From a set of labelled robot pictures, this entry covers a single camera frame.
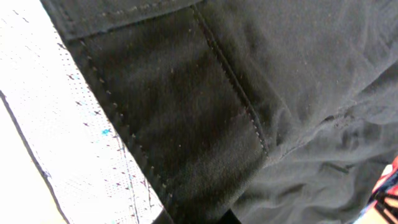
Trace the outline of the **black shorts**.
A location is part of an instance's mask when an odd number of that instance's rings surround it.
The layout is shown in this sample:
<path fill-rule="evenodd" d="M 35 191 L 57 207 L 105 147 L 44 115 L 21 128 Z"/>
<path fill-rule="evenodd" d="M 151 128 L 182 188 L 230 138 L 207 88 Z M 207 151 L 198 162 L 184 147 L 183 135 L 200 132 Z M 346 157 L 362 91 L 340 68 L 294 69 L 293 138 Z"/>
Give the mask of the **black shorts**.
<path fill-rule="evenodd" d="M 353 223 L 397 2 L 2 1 L 1 99 L 67 223 Z"/>

